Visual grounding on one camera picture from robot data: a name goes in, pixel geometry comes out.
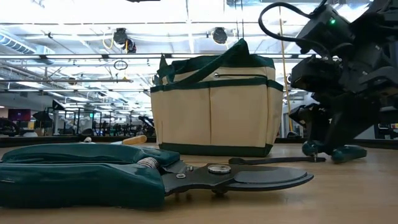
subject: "ceiling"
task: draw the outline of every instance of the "ceiling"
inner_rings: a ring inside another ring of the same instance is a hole
[[[240,38],[246,40],[252,54],[264,54],[274,59],[277,81],[283,83],[284,70],[290,73],[302,58],[303,55],[298,55],[300,49],[295,43],[283,43],[288,58],[284,68],[282,43],[266,36],[257,23],[260,12],[269,3],[260,3],[260,0],[242,2],[235,5],[232,0],[140,3],[126,0],[0,0],[0,34],[35,49],[36,54],[71,56],[54,58],[50,63],[26,58],[0,60],[0,79],[54,81],[1,83],[0,88],[33,91],[32,94],[48,95],[72,104],[114,103],[112,110],[134,110],[150,116],[150,94],[146,90],[153,85],[152,77],[159,68],[160,54],[171,55],[168,63],[201,54],[222,54]],[[319,4],[310,0],[288,2],[306,13]],[[349,21],[360,16],[369,3],[365,0],[344,2],[347,4],[335,4],[334,8]],[[268,29],[279,33],[280,18],[283,35],[292,37],[308,21],[285,8],[281,12],[271,9],[263,21]],[[211,38],[216,27],[226,31],[226,44],[216,44]],[[114,65],[119,59],[116,58],[87,59],[88,54],[124,54],[124,49],[111,44],[117,28],[126,28],[139,58],[125,58],[125,70],[117,70],[118,66]],[[21,53],[0,45],[0,59],[2,55],[17,54]],[[65,82],[70,78],[85,81],[71,85]],[[299,96],[299,100],[305,93],[293,91],[293,94]]]

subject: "zipper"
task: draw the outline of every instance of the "zipper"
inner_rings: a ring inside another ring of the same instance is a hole
[[[215,78],[219,77],[261,77],[261,78],[267,78],[265,75],[258,75],[258,74],[247,74],[247,75],[239,75],[239,74],[222,74],[220,75],[219,73],[214,73]]]

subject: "table surface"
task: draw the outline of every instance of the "table surface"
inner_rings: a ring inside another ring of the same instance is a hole
[[[0,156],[10,148],[0,148]],[[271,157],[302,156],[298,144],[276,144]],[[182,156],[194,166],[227,163],[229,157]],[[398,151],[368,149],[365,159],[345,164],[296,162],[270,166],[305,169],[307,184],[272,192],[191,190],[166,198],[160,211],[123,208],[0,208],[0,223],[397,223]]]

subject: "canvas tote bag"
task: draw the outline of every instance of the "canvas tote bag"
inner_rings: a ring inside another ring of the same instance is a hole
[[[267,156],[282,116],[272,59],[241,39],[220,56],[174,61],[150,89],[161,149],[207,156]]]

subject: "yellow pole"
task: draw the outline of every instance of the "yellow pole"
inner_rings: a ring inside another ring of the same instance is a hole
[[[279,6],[279,27],[280,27],[280,36],[283,36],[283,28],[282,28],[282,11]],[[286,99],[287,99],[287,109],[289,110],[290,114],[290,98],[289,98],[289,89],[287,88],[287,77],[286,77],[286,66],[285,66],[285,45],[283,40],[280,41],[282,44],[282,62],[283,62],[283,68],[284,68],[284,80],[285,80],[285,89],[286,89]],[[293,131],[293,123],[291,118],[289,117],[289,130]]]

